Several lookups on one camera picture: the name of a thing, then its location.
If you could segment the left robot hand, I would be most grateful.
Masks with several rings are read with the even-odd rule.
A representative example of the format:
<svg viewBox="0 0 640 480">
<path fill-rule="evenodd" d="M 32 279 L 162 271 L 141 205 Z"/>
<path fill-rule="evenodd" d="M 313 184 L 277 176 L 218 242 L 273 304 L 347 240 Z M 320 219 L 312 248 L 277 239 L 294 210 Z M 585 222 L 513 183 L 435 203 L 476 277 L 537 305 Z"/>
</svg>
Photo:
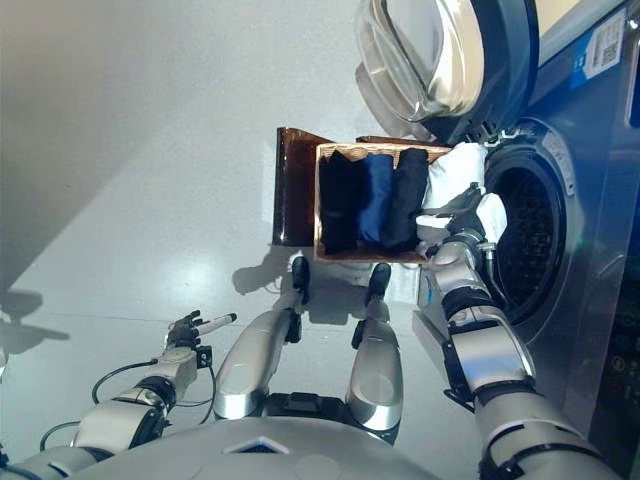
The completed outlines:
<svg viewBox="0 0 640 480">
<path fill-rule="evenodd" d="M 195 350 L 200 345 L 203 336 L 230 325 L 236 320 L 236 313 L 227 313 L 205 320 L 201 317 L 200 310 L 192 311 L 169 326 L 164 348 L 187 347 Z"/>
</svg>

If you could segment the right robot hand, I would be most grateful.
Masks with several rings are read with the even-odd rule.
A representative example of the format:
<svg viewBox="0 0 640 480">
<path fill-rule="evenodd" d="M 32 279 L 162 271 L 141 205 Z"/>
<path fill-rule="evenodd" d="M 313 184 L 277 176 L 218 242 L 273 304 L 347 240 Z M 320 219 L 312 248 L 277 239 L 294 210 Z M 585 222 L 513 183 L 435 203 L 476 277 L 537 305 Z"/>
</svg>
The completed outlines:
<svg viewBox="0 0 640 480">
<path fill-rule="evenodd" d="M 421 209 L 415 221 L 420 227 L 431 227 L 447 232 L 449 236 L 470 234 L 478 240 L 486 238 L 486 230 L 477 214 L 477 209 L 484 197 L 484 190 L 477 182 L 455 196 L 444 206 Z"/>
</svg>

